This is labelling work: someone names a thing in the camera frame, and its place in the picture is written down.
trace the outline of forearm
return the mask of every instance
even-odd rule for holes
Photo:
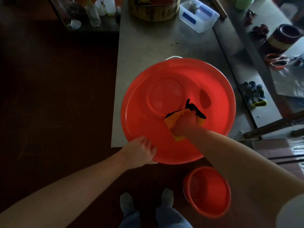
[[[199,126],[185,136],[230,184],[272,215],[289,199],[304,193],[302,180],[237,141]]]
[[[71,174],[1,213],[1,227],[66,227],[126,170],[115,154]]]

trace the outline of foot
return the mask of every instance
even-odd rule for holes
[[[134,209],[133,199],[129,193],[125,192],[120,196],[120,208],[124,214]]]
[[[166,188],[161,195],[162,195],[161,205],[172,207],[174,201],[173,191]]]

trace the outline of blue label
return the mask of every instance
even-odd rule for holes
[[[185,12],[182,15],[184,18],[186,18],[189,22],[191,22],[192,24],[196,24],[196,20],[192,17],[190,17],[188,14],[186,14]]]
[[[211,12],[210,10],[208,10],[207,8],[204,8],[204,6],[200,6],[200,11],[202,11],[204,14],[208,15],[209,17],[212,17],[213,12]]]

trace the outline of pant leg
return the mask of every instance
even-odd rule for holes
[[[124,214],[123,221],[118,228],[140,228],[139,211],[134,209]]]
[[[168,206],[156,209],[156,220],[159,228],[193,228],[176,209]]]

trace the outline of cleaning cloth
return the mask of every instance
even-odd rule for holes
[[[206,116],[202,112],[199,111],[199,109],[196,107],[196,105],[194,105],[193,103],[189,104],[189,102],[190,102],[190,99],[187,100],[185,109],[174,111],[174,112],[166,115],[164,121],[169,130],[171,128],[175,127],[176,121],[179,119],[180,115],[184,115],[185,112],[191,113],[191,111],[193,111],[193,110],[196,112],[196,114],[195,114],[196,123],[200,126],[202,126],[204,124]],[[174,134],[172,134],[172,136],[175,139],[175,141],[177,141],[177,142],[184,139],[183,136],[175,136]]]

